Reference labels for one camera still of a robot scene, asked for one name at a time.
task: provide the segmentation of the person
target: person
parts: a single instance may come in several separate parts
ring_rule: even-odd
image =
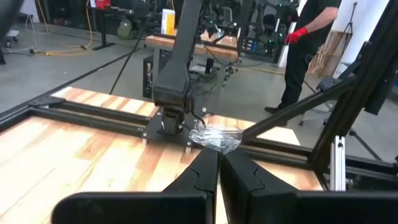
[[[307,0],[297,21],[295,31],[289,34],[285,71],[285,91],[278,107],[265,107],[274,114],[299,100],[308,64],[323,45],[333,21],[337,18],[340,0]]]

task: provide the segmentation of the metal bracket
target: metal bracket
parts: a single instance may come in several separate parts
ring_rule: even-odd
[[[29,106],[50,106],[58,103],[63,103],[65,101],[66,99],[56,96],[43,96],[39,99],[29,102]]]
[[[330,190],[346,190],[345,137],[336,136],[330,150]]]

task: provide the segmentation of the yellow cable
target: yellow cable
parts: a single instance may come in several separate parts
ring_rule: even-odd
[[[87,54],[87,53],[89,53],[91,51],[91,49],[88,48],[91,45],[91,43],[93,42],[93,31],[91,30],[91,22],[90,22],[90,17],[88,15],[88,3],[89,3],[89,1],[90,0],[87,0],[87,2],[86,2],[86,17],[87,17],[87,22],[88,22],[88,29],[90,31],[90,41],[85,46],[85,49],[87,50],[87,52],[77,53],[77,54],[60,54],[60,53],[57,53],[57,52],[70,52],[70,51],[75,51],[75,50],[83,50],[80,46],[71,45],[72,47],[79,47],[79,48],[70,49],[70,50],[53,50],[53,51],[49,51],[49,52],[44,52],[44,55],[46,55],[46,56],[51,56],[51,55],[54,55],[54,56],[76,56],[76,55],[84,55],[84,54]],[[45,21],[45,17],[44,17],[42,6],[40,4],[40,0],[37,0],[37,3],[38,3],[39,8],[40,8],[40,13],[41,13],[42,19],[44,21],[45,28],[47,30],[47,33],[49,33],[49,28],[48,28],[48,25],[47,25],[47,23]]]

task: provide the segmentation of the black shirt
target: black shirt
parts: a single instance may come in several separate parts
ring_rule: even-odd
[[[340,2],[341,0],[308,0],[304,5],[295,29],[302,28],[312,22],[326,7],[339,7]],[[302,37],[299,43],[305,44],[316,53],[318,48],[325,43],[332,24],[330,23],[326,27]]]

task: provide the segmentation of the concrete floor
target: concrete floor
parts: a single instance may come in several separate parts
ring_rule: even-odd
[[[57,27],[58,33],[71,33],[82,38],[88,34],[82,30]],[[11,50],[29,46],[29,34],[21,31],[20,41]],[[85,45],[88,41],[81,38],[67,37],[58,34],[36,34],[37,48],[64,49],[67,45]],[[114,45],[85,55],[67,57],[46,57],[35,55],[6,55],[7,65],[0,66],[0,112],[9,109],[25,100],[50,90],[79,75],[89,72],[100,65],[109,62],[120,55],[126,54],[134,44],[133,40],[123,41],[110,37],[119,45]],[[113,94],[147,100],[142,95],[142,59],[151,54],[150,49],[141,49],[133,55],[128,63]],[[116,78],[124,59],[102,68],[94,74],[84,78],[72,86],[87,90],[108,93]],[[244,61],[244,64],[256,64],[256,62]],[[256,68],[267,67],[262,64]],[[307,77],[307,82],[316,85],[317,77]],[[265,106],[276,106],[284,90],[284,77],[271,73],[252,70],[251,67],[240,68],[227,82],[221,94],[218,114],[250,121],[260,121],[269,116],[264,112]],[[304,86],[301,98],[311,95],[309,87]],[[387,101],[379,116],[361,113],[354,124],[357,133],[377,152],[385,161],[393,162],[398,150],[394,131],[398,129],[398,106]],[[303,127],[298,126],[301,116],[289,121],[288,128],[295,131],[301,145],[313,147],[321,131],[321,121],[309,121]],[[346,152],[349,155],[372,159],[372,155],[365,150],[360,143],[351,136],[346,137]]]

